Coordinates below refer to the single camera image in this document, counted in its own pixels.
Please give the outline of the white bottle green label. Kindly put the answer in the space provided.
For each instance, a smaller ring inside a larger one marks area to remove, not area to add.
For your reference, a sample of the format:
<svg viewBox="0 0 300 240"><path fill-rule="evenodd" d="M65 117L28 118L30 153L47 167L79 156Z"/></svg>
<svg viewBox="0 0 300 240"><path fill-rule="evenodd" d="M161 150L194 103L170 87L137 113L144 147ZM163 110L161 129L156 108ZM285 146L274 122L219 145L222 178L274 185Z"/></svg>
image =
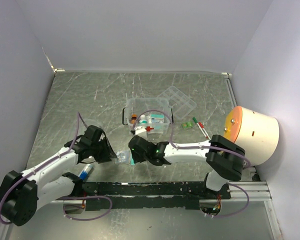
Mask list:
<svg viewBox="0 0 300 240"><path fill-rule="evenodd" d="M140 123L140 124L147 124L147 123L148 123L148 118L147 118L147 116L144 115L144 114L142 114L142 115L140 116L139 123Z"/></svg>

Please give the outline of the brown medicine bottle orange cap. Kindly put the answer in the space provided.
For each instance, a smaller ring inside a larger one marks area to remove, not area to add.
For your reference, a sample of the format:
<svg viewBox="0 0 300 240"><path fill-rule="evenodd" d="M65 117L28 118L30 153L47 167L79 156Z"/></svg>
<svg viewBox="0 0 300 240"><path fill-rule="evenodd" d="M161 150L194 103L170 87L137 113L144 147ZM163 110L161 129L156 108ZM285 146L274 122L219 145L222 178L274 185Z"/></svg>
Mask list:
<svg viewBox="0 0 300 240"><path fill-rule="evenodd" d="M137 121L138 115L137 114L132 114L131 118L130 118L130 125L131 125L131 129L134 129L134 126L137 125L138 121Z"/></svg>

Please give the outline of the teal bandage roll package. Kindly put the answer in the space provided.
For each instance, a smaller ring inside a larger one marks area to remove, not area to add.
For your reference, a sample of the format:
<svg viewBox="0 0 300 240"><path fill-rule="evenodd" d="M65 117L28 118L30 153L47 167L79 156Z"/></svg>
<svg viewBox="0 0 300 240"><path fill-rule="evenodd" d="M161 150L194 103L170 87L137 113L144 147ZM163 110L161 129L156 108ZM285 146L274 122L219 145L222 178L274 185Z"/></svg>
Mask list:
<svg viewBox="0 0 300 240"><path fill-rule="evenodd" d="M165 122L165 116L163 114L150 114L148 122L151 124L163 124Z"/></svg>

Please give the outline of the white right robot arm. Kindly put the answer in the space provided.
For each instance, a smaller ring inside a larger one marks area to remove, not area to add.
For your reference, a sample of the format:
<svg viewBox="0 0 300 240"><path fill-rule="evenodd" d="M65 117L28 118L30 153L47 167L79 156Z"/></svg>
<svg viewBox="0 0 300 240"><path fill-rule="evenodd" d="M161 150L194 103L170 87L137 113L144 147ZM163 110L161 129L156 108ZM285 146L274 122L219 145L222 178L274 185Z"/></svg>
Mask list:
<svg viewBox="0 0 300 240"><path fill-rule="evenodd" d="M176 163L205 162L212 171L202 186L202 193L208 199L219 194L223 185L238 182L247 159L245 150L221 135L196 143L174 143L162 141L152 143L135 135L128 143L134 163L150 162L154 166Z"/></svg>

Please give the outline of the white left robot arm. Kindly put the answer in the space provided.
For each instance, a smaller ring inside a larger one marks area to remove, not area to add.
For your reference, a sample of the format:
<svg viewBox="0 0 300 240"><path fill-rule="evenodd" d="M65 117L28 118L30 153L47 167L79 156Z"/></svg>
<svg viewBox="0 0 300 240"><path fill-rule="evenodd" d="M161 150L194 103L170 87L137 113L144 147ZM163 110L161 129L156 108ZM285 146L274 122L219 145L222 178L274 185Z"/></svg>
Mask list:
<svg viewBox="0 0 300 240"><path fill-rule="evenodd" d="M89 125L45 161L5 175L0 185L0 222L22 226L54 200L84 200L84 180L67 170L89 158L101 164L115 156L105 131Z"/></svg>

